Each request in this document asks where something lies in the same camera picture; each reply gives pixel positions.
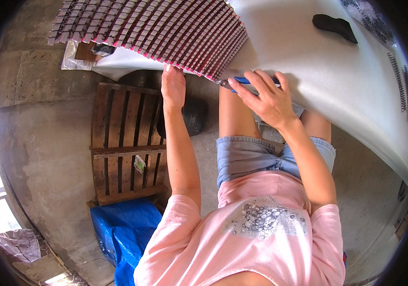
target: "woman's left hand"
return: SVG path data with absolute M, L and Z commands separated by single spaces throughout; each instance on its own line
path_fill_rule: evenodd
M 164 99 L 165 110 L 179 110 L 185 104 L 185 77 L 183 70 L 172 66 L 164 65 L 161 77 L 161 93 Z

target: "woman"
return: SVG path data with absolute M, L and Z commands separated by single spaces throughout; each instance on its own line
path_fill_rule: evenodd
M 183 72 L 165 66 L 161 92 L 172 196 L 134 272 L 138 286 L 284 286 L 344 283 L 343 243 L 331 169 L 331 123 L 293 112 L 288 82 L 263 71 L 220 88 L 218 209 L 201 219 L 199 171 L 181 115 Z M 286 141 L 280 157 L 253 110 Z

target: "white table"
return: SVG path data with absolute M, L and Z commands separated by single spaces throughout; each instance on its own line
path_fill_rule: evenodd
M 401 112 L 390 52 L 355 21 L 337 0 L 231 1 L 248 31 L 247 41 L 222 78 L 248 69 L 286 74 L 293 101 L 323 114 L 369 147 L 408 185 L 408 122 Z M 343 18 L 358 44 L 312 25 L 315 14 Z M 395 54 L 400 66 L 405 58 Z M 118 80 L 139 69 L 163 64 L 130 50 L 96 63 L 92 70 Z

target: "wire cutters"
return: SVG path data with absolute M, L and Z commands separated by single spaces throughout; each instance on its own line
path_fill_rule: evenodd
M 236 81 L 240 82 L 241 84 L 250 84 L 250 82 L 248 81 L 248 79 L 245 78 L 245 77 L 233 77 L 233 78 L 234 78 Z M 276 87 L 280 87 L 280 82 L 279 82 L 279 80 L 276 79 L 275 77 L 271 77 L 271 78 L 272 78 L 272 80 L 274 81 L 275 86 L 276 86 Z M 215 83 L 216 83 L 216 84 L 219 84 L 221 87 L 224 87 L 224 88 L 226 88 L 226 89 L 231 90 L 231 92 L 237 93 L 234 89 L 232 89 L 232 87 L 230 86 L 230 83 L 228 82 L 228 80 L 220 80 L 220 81 L 216 81 Z

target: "blue tarp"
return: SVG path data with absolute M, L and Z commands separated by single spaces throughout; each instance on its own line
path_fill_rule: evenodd
M 134 286 L 134 269 L 161 221 L 147 198 L 90 209 L 100 250 L 115 269 L 116 286 Z

